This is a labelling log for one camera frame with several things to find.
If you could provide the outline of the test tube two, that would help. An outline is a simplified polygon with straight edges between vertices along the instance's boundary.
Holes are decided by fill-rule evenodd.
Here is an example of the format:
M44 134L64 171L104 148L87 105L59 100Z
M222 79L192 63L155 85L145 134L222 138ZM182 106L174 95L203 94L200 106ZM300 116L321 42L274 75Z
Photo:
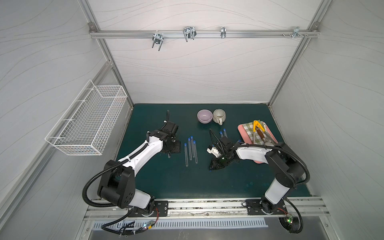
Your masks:
M189 166L189 154L188 154L187 143L184 143L184 153L185 153L185 165L186 165L186 167L188 167Z

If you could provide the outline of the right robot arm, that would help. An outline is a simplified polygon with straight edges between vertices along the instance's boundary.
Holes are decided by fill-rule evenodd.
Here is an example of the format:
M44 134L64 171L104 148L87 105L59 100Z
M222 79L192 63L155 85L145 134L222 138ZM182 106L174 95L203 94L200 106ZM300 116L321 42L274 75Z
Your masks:
M274 180L257 204L267 215L278 208L278 204L292 189L306 184L311 177L304 161L283 142L273 146L242 142L233 144L227 137L222 137L209 145L207 152L214 156L210 171L223 169L235 159L269 165L275 175Z

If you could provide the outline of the test tube three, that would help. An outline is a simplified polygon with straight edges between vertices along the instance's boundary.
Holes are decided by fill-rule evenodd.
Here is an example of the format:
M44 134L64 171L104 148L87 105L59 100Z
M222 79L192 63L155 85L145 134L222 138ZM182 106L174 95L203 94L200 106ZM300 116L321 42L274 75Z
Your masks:
M191 144L191 138L188 138L188 150L189 150L189 159L192 161L193 154L192 154L192 144Z

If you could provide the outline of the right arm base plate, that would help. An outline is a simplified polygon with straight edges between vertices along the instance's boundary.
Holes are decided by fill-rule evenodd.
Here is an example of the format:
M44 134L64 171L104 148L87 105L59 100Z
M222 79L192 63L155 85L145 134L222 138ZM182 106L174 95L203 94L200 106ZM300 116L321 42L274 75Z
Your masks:
M247 214L255 215L285 215L287 208L284 200L280 200L277 204L273 204L265 198L261 199L246 199L241 203L242 207L246 208Z

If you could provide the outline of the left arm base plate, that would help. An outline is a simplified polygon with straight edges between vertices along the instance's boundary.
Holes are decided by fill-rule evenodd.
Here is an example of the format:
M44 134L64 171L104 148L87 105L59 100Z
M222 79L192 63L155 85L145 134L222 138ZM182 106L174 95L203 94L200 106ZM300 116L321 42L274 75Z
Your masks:
M146 217L167 217L169 201L154 200L150 202L146 209L134 207L129 214L129 218L146 218Z

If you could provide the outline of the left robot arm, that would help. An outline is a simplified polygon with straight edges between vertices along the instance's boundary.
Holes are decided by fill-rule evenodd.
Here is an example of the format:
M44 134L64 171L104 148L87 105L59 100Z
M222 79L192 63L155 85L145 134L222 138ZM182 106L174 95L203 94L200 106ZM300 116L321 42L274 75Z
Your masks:
M133 152L118 161L108 161L104 169L85 184L83 201L95 208L134 207L150 214L155 207L154 197L136 188L136 175L158 153L181 152L181 142L176 138L178 129L177 124L166 120L160 129L148 132L145 141ZM88 197L88 189L97 179L100 179L97 195L108 201L107 204L96 203Z

